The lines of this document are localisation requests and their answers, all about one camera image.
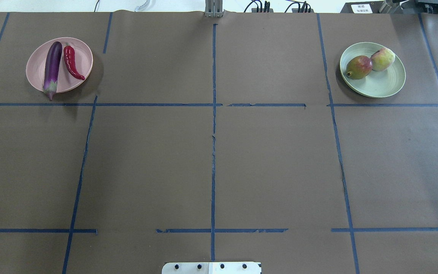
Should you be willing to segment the red apple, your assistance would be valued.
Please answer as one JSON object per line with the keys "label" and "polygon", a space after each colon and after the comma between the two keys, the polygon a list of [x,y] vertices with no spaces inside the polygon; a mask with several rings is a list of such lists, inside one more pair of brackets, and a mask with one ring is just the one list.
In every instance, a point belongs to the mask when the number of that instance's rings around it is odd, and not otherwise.
{"label": "red apple", "polygon": [[370,57],[360,55],[348,62],[346,76],[353,80],[361,80],[372,72],[373,63]]}

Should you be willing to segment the red chili pepper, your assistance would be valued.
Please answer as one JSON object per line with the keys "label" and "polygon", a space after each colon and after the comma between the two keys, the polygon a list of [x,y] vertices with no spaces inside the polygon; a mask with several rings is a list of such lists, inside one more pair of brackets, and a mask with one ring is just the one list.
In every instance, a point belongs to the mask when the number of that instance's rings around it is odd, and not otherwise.
{"label": "red chili pepper", "polygon": [[66,64],[66,68],[68,70],[68,73],[78,79],[78,80],[85,80],[85,77],[78,72],[78,69],[76,68],[76,62],[75,62],[75,50],[74,48],[69,45],[68,43],[63,49],[63,56],[64,56],[64,62]]}

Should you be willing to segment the yellow-green peach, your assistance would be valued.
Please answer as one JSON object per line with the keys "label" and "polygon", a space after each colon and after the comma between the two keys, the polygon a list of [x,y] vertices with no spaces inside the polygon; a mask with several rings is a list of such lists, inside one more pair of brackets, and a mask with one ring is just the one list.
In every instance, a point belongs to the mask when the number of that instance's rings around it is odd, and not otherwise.
{"label": "yellow-green peach", "polygon": [[396,54],[389,48],[383,47],[370,57],[372,70],[381,72],[386,70],[396,59]]}

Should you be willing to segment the purple eggplant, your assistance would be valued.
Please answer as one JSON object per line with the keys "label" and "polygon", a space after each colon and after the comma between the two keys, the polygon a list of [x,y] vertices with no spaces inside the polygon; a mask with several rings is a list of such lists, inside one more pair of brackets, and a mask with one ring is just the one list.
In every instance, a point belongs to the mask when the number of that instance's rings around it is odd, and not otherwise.
{"label": "purple eggplant", "polygon": [[54,42],[48,50],[44,69],[43,93],[47,95],[50,101],[56,94],[59,68],[62,56],[62,44],[59,41]]}

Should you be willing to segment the light green plate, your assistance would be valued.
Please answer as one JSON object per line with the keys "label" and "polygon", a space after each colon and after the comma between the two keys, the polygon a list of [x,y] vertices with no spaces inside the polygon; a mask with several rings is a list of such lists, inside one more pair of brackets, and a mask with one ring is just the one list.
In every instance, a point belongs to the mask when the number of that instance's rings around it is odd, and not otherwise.
{"label": "light green plate", "polygon": [[370,57],[382,48],[382,45],[374,42],[358,42],[346,48],[340,57],[339,68],[342,79],[349,88],[360,95],[370,98],[390,97],[399,92],[405,84],[405,67],[396,54],[393,64],[382,72],[373,71],[361,80],[354,80],[347,76],[346,68],[351,59],[360,55]]}

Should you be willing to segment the pink plate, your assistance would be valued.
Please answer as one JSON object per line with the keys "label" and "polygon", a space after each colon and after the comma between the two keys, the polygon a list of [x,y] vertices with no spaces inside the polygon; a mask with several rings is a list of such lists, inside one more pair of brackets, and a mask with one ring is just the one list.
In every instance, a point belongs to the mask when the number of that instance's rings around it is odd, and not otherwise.
{"label": "pink plate", "polygon": [[[59,68],[59,78],[57,84],[56,93],[68,92],[80,86],[89,77],[94,62],[94,56],[90,47],[83,41],[77,38],[71,37],[61,37],[55,38],[43,45],[40,45],[33,54],[31,54],[28,62],[26,64],[26,77],[29,83],[36,89],[43,92],[43,82],[44,82],[44,69],[46,63],[46,56],[50,46],[59,41],[62,44],[62,56]],[[66,44],[71,45],[75,50],[75,62],[78,72],[85,77],[85,80],[78,80],[72,77],[66,68],[64,62],[63,49]]]}

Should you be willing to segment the aluminium frame post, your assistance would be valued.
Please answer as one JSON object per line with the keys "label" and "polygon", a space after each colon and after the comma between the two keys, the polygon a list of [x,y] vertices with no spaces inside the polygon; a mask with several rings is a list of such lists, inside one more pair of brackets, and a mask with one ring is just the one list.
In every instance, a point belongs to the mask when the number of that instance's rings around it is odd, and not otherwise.
{"label": "aluminium frame post", "polygon": [[221,18],[224,16],[223,0],[205,0],[205,17]]}

